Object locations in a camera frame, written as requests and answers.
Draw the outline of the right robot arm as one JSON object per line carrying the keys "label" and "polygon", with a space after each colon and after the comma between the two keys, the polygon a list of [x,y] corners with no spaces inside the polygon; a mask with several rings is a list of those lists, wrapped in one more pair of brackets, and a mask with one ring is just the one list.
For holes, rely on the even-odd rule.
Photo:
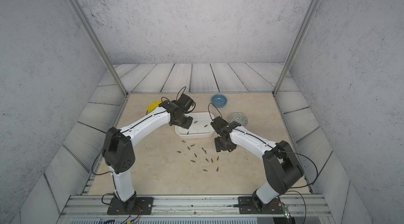
{"label": "right robot arm", "polygon": [[214,140],[217,152],[232,152],[240,146],[263,161],[267,181],[252,194],[256,208],[263,208],[285,194],[303,177],[303,168],[288,142],[269,141],[220,116],[212,120],[211,126],[218,134]]}

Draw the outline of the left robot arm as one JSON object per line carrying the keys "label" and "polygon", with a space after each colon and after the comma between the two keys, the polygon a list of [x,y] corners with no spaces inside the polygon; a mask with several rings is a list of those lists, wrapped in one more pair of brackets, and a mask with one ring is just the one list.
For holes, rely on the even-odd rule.
{"label": "left robot arm", "polygon": [[166,124],[189,129],[193,118],[188,114],[195,107],[196,103],[185,94],[173,101],[163,97],[162,102],[143,118],[123,128],[112,127],[107,131],[101,155],[112,173],[115,198],[126,203],[135,197],[131,176],[136,159],[134,147]]}

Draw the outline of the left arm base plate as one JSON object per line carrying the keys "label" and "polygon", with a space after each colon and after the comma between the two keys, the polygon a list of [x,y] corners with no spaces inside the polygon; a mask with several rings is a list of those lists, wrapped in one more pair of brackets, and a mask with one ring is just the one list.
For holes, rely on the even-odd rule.
{"label": "left arm base plate", "polygon": [[108,215],[151,215],[153,208],[153,197],[137,197],[133,196],[126,202],[113,196],[110,206],[108,207]]}

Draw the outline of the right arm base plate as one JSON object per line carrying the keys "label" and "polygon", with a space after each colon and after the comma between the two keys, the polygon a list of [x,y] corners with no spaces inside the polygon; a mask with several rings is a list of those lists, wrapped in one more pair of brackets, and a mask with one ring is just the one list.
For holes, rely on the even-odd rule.
{"label": "right arm base plate", "polygon": [[258,197],[242,196],[238,197],[238,203],[233,207],[238,208],[239,213],[244,215],[282,215],[284,213],[284,207],[279,197],[264,204]]}

